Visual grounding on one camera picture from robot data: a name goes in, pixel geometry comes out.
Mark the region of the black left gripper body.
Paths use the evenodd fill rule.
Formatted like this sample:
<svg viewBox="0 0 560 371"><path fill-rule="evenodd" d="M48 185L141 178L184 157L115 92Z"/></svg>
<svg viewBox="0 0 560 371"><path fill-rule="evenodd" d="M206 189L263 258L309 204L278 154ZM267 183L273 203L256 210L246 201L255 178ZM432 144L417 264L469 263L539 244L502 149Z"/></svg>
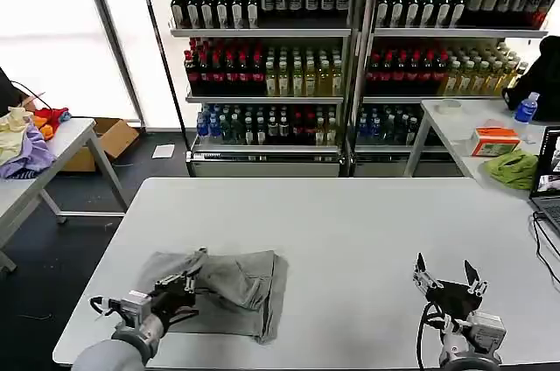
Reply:
<svg viewBox="0 0 560 371"><path fill-rule="evenodd" d="M157 283L151 296L151 312L156 315L177 315L184 307L195 306L195 294L184 283Z"/></svg>

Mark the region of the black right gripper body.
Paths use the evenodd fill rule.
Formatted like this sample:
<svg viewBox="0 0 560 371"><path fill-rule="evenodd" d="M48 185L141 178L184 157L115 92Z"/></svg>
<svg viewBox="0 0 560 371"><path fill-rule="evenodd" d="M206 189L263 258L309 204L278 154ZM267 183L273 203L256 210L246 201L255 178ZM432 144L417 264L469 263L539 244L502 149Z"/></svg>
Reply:
<svg viewBox="0 0 560 371"><path fill-rule="evenodd" d="M469 293L468 290L469 287L465 284L442 281L441 287L429 288L425 296L452 318L467 319L482 303L482 297Z"/></svg>

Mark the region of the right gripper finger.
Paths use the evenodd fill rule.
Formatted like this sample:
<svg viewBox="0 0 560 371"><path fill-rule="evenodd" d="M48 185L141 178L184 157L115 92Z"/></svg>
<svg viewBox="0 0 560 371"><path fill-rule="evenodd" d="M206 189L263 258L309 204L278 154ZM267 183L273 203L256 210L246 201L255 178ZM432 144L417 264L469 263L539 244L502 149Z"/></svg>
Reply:
<svg viewBox="0 0 560 371"><path fill-rule="evenodd" d="M488 282L480 278L479 272L467 260L464 260L464 266L468 282L467 292L476 297L482 297L487 291Z"/></svg>
<svg viewBox="0 0 560 371"><path fill-rule="evenodd" d="M421 253L417 255L413 281L420 291L442 289L443 284L440 283L426 268L424 257Z"/></svg>

